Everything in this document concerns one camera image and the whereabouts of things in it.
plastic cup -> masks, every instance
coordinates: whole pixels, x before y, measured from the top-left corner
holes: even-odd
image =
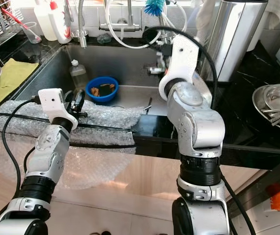
[[[36,27],[37,27],[37,23],[28,22],[28,23],[25,23],[24,25],[26,25],[27,28],[25,28],[23,25],[21,25],[21,28],[23,29],[23,31],[24,31],[25,35],[27,36],[27,38],[29,39],[30,43],[32,43],[32,44],[39,43],[41,41],[41,37],[34,33],[34,31],[36,30]]]

metal tongs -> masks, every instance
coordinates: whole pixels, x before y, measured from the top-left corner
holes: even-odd
[[[263,113],[269,114],[271,119],[269,120],[272,124],[272,126],[276,126],[278,123],[280,123],[280,110],[261,110]]]

black countertop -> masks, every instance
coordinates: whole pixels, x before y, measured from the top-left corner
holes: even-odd
[[[32,45],[22,35],[17,35],[0,47],[0,57],[6,61],[39,63],[38,69],[57,51],[57,42],[43,39]],[[89,45],[97,45],[90,38]],[[104,46],[119,46],[115,40]],[[243,61],[232,76],[231,83],[219,84],[216,110],[223,117],[226,135],[223,142],[221,164],[260,169],[273,169],[280,163],[280,129],[272,127],[254,109],[252,94],[260,86],[280,83],[280,67],[272,61],[261,43],[247,52]],[[142,115],[134,127],[137,154],[178,159],[177,132],[167,117]]]

white bottle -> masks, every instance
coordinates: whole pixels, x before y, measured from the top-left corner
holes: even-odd
[[[77,90],[85,89],[87,83],[89,82],[86,69],[83,65],[80,65],[77,60],[71,62],[70,75],[75,84]]]
[[[51,11],[49,4],[43,0],[35,1],[36,6],[34,7],[33,11],[39,22],[39,26],[44,34],[44,37],[49,41],[56,41],[57,38],[48,17],[48,13]]]
[[[70,27],[66,26],[65,14],[57,7],[56,2],[50,2],[51,11],[48,14],[55,36],[60,44],[66,44],[71,41]]]

bubble wrap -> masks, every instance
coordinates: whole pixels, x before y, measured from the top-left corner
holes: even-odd
[[[34,146],[36,138],[6,134],[8,146],[15,156],[22,173],[23,159]],[[56,188],[84,189],[114,180],[133,160],[135,148],[90,149],[70,147],[65,157],[65,167]],[[9,179],[16,180],[16,172],[1,141],[0,133],[0,172]]]
[[[12,113],[14,109],[23,101],[9,100],[0,106],[0,113]],[[131,128],[134,126],[140,115],[143,113],[143,107],[127,108],[108,107],[96,105],[90,101],[85,100],[82,112],[86,112],[88,117],[81,117],[79,123]],[[28,103],[21,107],[16,114],[47,118],[47,115],[42,111],[41,105],[35,103]],[[0,116],[0,132],[8,117]],[[27,120],[22,118],[12,118],[7,126],[7,133],[21,134],[27,136],[38,137],[44,130],[48,123],[35,120]],[[133,135],[126,131],[113,130],[99,130],[92,128],[78,127],[71,132],[71,143],[90,143],[90,144],[104,144],[104,145],[133,145]]]

